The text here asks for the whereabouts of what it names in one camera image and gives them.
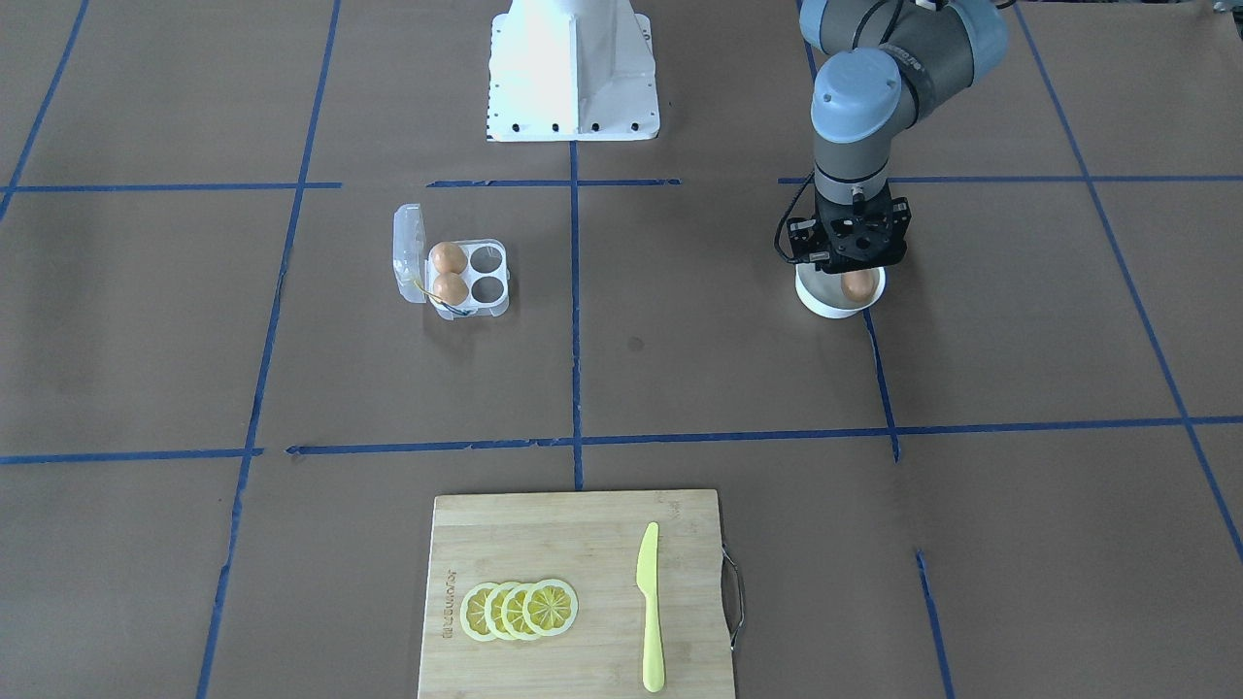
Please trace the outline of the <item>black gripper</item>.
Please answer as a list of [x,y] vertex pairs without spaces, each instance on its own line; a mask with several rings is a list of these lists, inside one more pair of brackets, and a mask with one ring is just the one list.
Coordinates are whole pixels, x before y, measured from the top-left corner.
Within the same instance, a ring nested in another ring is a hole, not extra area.
[[787,220],[791,264],[820,272],[853,272],[901,262],[911,221],[907,199],[879,194],[853,204],[817,197],[813,216]]

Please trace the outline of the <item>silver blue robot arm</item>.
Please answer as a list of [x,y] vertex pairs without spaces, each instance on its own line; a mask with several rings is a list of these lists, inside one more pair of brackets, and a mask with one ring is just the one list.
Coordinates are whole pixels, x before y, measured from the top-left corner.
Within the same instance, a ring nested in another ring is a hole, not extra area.
[[810,216],[786,213],[786,262],[817,272],[888,267],[907,252],[914,213],[890,187],[892,142],[1004,58],[993,1],[803,1],[802,36],[822,53],[810,97]]

